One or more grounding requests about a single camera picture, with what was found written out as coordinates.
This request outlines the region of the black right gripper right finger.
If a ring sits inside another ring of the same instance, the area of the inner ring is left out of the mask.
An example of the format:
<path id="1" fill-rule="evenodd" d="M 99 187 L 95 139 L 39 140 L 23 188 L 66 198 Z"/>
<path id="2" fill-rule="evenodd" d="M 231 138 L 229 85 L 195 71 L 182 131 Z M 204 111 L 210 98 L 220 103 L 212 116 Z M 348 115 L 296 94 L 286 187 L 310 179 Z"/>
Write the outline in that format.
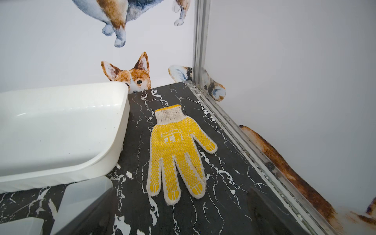
<path id="1" fill-rule="evenodd" d="M 307 235 L 308 232 L 294 218 L 289 218 L 259 190 L 247 192 L 247 206 L 256 235 Z"/>

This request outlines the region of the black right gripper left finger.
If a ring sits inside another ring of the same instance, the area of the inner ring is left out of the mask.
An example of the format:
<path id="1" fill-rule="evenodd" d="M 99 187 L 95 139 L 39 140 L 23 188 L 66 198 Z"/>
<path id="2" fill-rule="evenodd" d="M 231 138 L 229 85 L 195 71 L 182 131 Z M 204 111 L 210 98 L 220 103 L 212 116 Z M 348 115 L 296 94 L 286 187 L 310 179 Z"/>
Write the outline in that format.
<path id="1" fill-rule="evenodd" d="M 110 188 L 71 222 L 59 229 L 57 234 L 111 235 L 117 207 L 117 192 Z"/>

